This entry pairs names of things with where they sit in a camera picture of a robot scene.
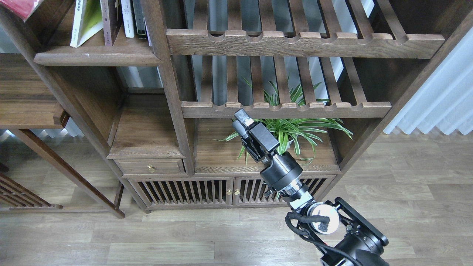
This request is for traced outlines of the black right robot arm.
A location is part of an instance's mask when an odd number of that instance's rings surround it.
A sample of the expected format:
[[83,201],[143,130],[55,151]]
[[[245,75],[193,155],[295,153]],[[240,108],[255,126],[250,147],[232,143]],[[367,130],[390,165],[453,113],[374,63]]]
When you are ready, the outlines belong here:
[[387,266],[382,259],[388,239],[341,197],[317,202],[309,187],[299,180],[302,168],[292,155],[277,152],[279,142],[260,122],[238,110],[233,128],[256,162],[269,187],[267,195],[279,192],[291,211],[285,223],[301,239],[316,246],[324,266]]

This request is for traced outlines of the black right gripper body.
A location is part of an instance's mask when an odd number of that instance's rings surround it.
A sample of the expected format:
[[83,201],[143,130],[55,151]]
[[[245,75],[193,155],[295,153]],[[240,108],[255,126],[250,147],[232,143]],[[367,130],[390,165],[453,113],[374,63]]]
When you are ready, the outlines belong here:
[[280,193],[301,192],[301,166],[288,152],[278,153],[279,142],[262,123],[253,122],[244,126],[239,121],[233,121],[232,126],[240,135],[246,152],[255,162],[263,163],[260,175],[270,189]]

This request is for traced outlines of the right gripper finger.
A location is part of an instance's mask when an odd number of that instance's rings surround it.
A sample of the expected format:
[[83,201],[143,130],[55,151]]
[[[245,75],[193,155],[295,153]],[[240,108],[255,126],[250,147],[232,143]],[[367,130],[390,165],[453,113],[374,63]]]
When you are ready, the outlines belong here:
[[250,127],[255,121],[248,116],[246,111],[243,108],[240,108],[237,112],[234,113],[236,120],[241,123],[244,127]]

